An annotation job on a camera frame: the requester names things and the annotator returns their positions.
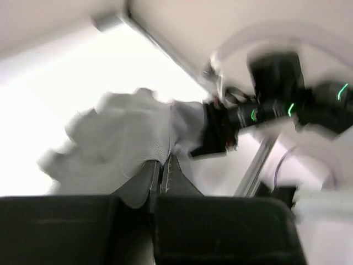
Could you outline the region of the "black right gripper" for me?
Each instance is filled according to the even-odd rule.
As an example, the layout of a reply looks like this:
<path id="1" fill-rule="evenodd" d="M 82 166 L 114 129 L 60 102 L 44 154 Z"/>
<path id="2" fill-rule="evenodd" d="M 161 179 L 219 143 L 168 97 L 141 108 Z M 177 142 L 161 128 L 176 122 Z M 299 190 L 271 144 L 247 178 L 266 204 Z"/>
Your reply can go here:
<path id="1" fill-rule="evenodd" d="M 190 151 L 189 156 L 224 155 L 238 144 L 238 131 L 275 120 L 279 117 L 278 102 L 247 103 L 226 108 L 219 100 L 204 104 L 205 128 L 201 145 Z"/>

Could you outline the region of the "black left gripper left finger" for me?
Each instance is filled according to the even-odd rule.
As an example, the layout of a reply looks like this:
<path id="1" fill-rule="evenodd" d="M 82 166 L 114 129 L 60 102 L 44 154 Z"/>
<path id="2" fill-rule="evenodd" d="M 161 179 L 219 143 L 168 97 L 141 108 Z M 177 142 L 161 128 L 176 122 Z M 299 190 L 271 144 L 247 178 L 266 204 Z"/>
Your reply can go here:
<path id="1" fill-rule="evenodd" d="M 149 193 L 160 165 L 146 162 L 111 195 L 1 199 L 2 264 L 153 264 Z"/>

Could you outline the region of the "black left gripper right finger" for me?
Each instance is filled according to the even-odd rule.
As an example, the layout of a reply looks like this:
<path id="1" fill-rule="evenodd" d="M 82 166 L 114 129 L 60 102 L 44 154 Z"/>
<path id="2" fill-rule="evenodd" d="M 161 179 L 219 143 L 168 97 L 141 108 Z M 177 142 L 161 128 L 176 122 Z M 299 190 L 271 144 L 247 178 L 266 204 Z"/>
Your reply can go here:
<path id="1" fill-rule="evenodd" d="M 306 264 L 295 218 L 268 197 L 207 197 L 176 157 L 164 166 L 154 206 L 157 264 Z"/>

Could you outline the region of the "grey pleated skirt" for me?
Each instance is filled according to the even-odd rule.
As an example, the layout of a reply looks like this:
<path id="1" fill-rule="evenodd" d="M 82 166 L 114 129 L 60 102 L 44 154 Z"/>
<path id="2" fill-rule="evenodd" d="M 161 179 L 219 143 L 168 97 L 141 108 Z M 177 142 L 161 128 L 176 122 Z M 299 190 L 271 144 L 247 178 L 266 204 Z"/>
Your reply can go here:
<path id="1" fill-rule="evenodd" d="M 188 153 L 201 144 L 205 122 L 199 102 L 162 103 L 145 88 L 109 93 L 66 126 L 68 149 L 48 152 L 39 165 L 58 181 L 53 195 L 111 194 L 146 161 L 165 163 L 170 155 L 192 180 Z"/>

